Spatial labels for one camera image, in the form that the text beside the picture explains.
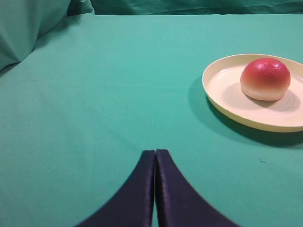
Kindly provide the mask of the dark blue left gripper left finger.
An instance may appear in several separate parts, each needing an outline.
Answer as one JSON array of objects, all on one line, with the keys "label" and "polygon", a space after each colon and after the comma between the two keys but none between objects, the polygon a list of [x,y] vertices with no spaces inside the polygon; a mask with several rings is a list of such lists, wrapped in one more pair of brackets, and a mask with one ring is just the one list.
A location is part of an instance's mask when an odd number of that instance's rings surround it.
[{"label": "dark blue left gripper left finger", "polygon": [[154,205],[155,151],[145,150],[120,189],[79,227],[150,227]]}]

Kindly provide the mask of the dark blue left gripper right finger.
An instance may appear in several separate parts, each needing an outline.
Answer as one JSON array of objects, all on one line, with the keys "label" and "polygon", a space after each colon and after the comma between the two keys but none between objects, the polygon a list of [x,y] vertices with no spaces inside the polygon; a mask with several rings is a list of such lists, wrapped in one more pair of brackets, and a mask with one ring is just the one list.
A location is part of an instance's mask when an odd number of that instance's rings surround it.
[{"label": "dark blue left gripper right finger", "polygon": [[236,227],[202,198],[166,149],[156,150],[155,200],[160,227]]}]

